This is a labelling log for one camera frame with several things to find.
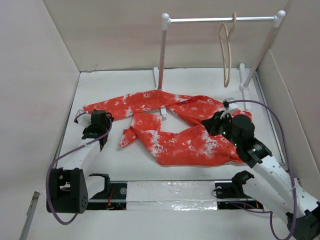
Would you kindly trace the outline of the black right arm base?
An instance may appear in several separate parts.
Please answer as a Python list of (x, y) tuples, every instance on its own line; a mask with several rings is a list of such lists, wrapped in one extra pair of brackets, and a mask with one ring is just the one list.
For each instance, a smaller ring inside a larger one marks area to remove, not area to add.
[(211, 191), (211, 195), (217, 200), (217, 208), (219, 210), (263, 211), (264, 206), (260, 202), (244, 193), (243, 185), (250, 178), (254, 178), (254, 175), (244, 170), (237, 173), (231, 180), (215, 181), (215, 189)]

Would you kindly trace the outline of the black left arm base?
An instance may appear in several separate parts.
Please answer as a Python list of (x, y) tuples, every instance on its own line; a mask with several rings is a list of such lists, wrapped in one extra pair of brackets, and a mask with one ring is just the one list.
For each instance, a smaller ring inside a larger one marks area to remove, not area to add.
[(127, 181), (111, 181), (106, 173), (92, 173), (86, 180), (87, 211), (122, 211), (127, 209)]

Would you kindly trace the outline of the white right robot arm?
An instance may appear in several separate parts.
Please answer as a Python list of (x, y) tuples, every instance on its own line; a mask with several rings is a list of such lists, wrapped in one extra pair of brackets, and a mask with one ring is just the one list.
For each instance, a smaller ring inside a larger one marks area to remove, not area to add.
[(263, 204), (281, 218), (297, 240), (320, 235), (320, 201), (291, 179), (272, 152), (255, 138), (255, 125), (248, 116), (219, 111), (201, 123), (210, 136), (220, 135), (233, 144), (238, 157), (273, 188), (264, 190), (257, 176), (244, 170), (231, 179), (235, 196), (246, 195)]

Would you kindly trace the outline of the orange white tie-dye trousers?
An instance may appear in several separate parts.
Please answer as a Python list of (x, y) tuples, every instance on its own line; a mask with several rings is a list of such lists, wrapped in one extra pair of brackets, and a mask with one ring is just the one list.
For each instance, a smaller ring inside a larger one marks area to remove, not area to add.
[[(179, 132), (161, 130), (162, 118), (151, 110), (165, 107), (190, 127)], [(224, 109), (223, 103), (205, 95), (181, 95), (150, 90), (129, 93), (83, 107), (84, 111), (104, 110), (116, 121), (132, 117), (119, 146), (140, 140), (161, 166), (214, 167), (241, 163), (236, 148), (222, 135), (210, 136), (202, 121)]]

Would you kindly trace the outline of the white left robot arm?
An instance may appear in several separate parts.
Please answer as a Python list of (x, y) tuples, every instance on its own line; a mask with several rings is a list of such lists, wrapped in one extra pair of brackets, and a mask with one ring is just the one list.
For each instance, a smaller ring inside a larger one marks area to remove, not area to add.
[(67, 162), (49, 170), (46, 181), (46, 209), (49, 213), (82, 214), (89, 200), (111, 194), (106, 173), (90, 173), (89, 166), (108, 141), (114, 117), (104, 110), (80, 111), (74, 119), (83, 124), (79, 147), (66, 154)]

